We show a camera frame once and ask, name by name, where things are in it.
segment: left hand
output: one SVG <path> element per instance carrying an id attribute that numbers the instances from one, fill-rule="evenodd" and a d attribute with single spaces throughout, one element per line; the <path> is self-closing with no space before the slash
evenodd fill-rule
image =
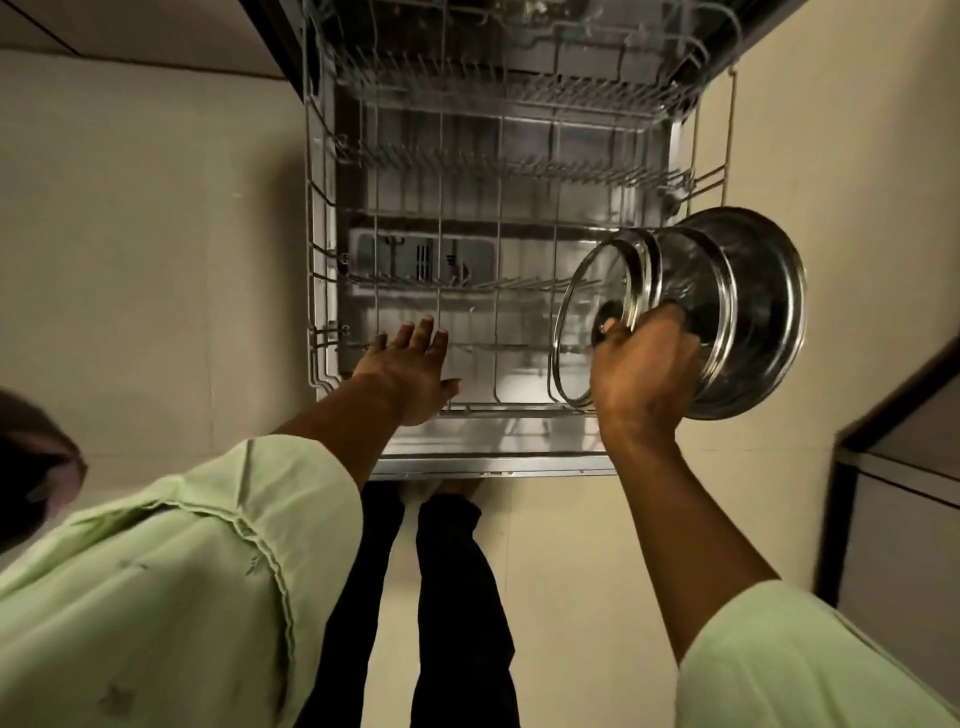
<path id="1" fill-rule="evenodd" d="M 424 316 L 400 325 L 394 340 L 377 334 L 356 369 L 353 378 L 377 376 L 396 398 L 401 425 L 422 425 L 460 393 L 460 379 L 440 379 L 446 359 L 447 333 L 433 336 L 433 317 Z"/>

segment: glass lid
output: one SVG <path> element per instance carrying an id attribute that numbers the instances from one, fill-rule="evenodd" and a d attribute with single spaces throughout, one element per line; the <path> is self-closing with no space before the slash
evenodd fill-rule
<path id="1" fill-rule="evenodd" d="M 557 394 L 568 404 L 586 407 L 590 396 L 593 348 L 603 341 L 601 331 L 610 319 L 632 328 L 646 308 L 642 288 L 649 294 L 649 258 L 644 238 L 622 231 L 598 243 L 583 259 L 566 287 L 557 315 L 551 350 L 551 374 Z"/>

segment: hand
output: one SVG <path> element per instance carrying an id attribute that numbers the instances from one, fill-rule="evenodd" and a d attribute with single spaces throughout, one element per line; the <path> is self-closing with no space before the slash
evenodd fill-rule
<path id="1" fill-rule="evenodd" d="M 460 393 L 460 379 L 440 380 L 446 359 L 447 333 L 433 333 L 433 317 L 424 316 L 414 329 L 412 322 L 400 325 L 387 345 L 387 334 L 377 334 L 353 378 L 377 376 L 396 398 L 401 425 L 422 425 Z"/>
<path id="2" fill-rule="evenodd" d="M 648 311 L 633 334 L 615 319 L 593 353 L 590 390 L 607 450 L 674 443 L 700 374 L 700 339 L 684 330 L 684 310 L 666 303 Z"/>

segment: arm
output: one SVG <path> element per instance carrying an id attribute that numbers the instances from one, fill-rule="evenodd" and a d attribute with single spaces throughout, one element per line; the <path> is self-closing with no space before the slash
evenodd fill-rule
<path id="1" fill-rule="evenodd" d="M 600 436 L 634 517 L 667 635 L 679 662 L 728 601 L 777 574 L 686 466 L 674 439 L 693 398 L 700 340 L 674 304 L 631 333 L 606 325 L 591 389 Z"/>
<path id="2" fill-rule="evenodd" d="M 362 488 L 400 425 L 423 424 L 460 391 L 459 379 L 440 380 L 447 333 L 431 343 L 432 333 L 426 316 L 416 329 L 403 324 L 389 346 L 377 335 L 353 377 L 276 433 L 326 446 Z"/>

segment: dishwasher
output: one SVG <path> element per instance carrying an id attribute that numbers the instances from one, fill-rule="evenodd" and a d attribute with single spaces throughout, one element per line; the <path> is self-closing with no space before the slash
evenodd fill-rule
<path id="1" fill-rule="evenodd" d="M 803 339 L 803 268 L 759 215 L 690 215 L 726 196 L 732 127 L 714 169 L 679 149 L 692 133 L 696 158 L 709 81 L 799 4 L 306 0 L 311 383 L 332 391 L 377 332 L 424 313 L 463 381 L 374 478 L 613 473 L 588 395 L 597 322 L 666 298 L 699 297 L 710 329 L 689 416 L 776 387 Z M 759 260 L 743 234 L 776 241 Z M 706 235 L 735 239 L 718 256 Z"/>

